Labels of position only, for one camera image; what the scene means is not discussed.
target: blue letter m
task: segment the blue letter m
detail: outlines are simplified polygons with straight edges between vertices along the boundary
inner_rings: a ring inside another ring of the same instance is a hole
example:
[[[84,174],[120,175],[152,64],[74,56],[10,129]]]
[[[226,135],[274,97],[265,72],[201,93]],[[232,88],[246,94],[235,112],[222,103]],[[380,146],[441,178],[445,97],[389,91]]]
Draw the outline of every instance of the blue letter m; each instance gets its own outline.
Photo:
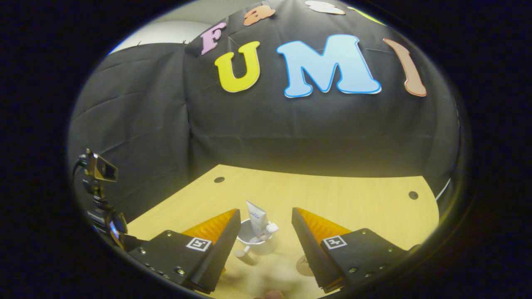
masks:
[[[380,83],[373,79],[358,47],[356,36],[338,34],[327,38],[320,55],[302,41],[292,41],[277,48],[285,56],[288,71],[287,97],[302,97],[312,93],[312,86],[305,82],[303,70],[318,88],[328,92],[333,83],[336,66],[342,77],[336,87],[347,94],[376,94]]]

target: white wall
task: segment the white wall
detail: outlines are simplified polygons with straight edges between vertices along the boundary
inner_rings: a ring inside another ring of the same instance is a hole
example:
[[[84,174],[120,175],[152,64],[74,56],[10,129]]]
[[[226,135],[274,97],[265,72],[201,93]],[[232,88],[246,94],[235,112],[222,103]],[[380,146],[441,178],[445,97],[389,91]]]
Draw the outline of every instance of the white wall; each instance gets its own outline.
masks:
[[[140,44],[182,43],[188,44],[211,25],[192,21],[162,21],[149,23],[135,31],[109,54]]]

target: wooden table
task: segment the wooden table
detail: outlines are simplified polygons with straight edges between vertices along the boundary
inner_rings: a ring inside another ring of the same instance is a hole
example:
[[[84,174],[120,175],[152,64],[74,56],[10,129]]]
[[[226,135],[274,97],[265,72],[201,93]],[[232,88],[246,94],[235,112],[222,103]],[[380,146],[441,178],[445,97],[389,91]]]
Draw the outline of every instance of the wooden table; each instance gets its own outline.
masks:
[[[217,177],[224,177],[220,183]],[[413,200],[410,191],[418,198]],[[218,165],[128,224],[129,233],[150,240],[170,229],[182,232],[230,209],[248,219],[246,200],[265,209],[279,226],[277,249],[250,256],[248,265],[232,253],[227,271],[210,296],[252,299],[271,289],[291,299],[324,296],[314,277],[296,270],[303,249],[291,224],[292,208],[301,207],[351,231],[369,228],[396,246],[409,250],[437,227],[438,206],[423,177],[346,178],[295,175]],[[244,245],[235,241],[233,251]]]

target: yellow letter u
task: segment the yellow letter u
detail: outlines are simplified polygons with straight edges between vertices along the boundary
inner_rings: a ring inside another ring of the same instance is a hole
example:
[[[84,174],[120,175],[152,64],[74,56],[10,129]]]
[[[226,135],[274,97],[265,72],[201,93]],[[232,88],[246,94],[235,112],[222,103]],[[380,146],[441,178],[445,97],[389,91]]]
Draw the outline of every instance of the yellow letter u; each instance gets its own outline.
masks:
[[[242,78],[235,78],[232,71],[231,58],[234,53],[226,53],[214,61],[214,65],[218,67],[218,75],[220,76],[220,84],[222,88],[230,93],[241,92],[255,84],[259,79],[260,67],[259,58],[257,57],[258,41],[252,41],[240,47],[238,51],[244,54],[247,72]]]

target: toothpaste tube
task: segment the toothpaste tube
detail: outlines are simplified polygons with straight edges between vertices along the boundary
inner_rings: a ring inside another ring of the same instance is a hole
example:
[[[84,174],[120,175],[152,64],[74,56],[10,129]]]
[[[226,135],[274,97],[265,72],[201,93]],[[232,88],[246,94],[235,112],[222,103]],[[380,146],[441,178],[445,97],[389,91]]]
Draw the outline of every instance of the toothpaste tube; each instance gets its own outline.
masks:
[[[266,212],[258,206],[247,201],[247,209],[250,212],[250,223],[255,235],[260,238],[265,234],[268,218]]]

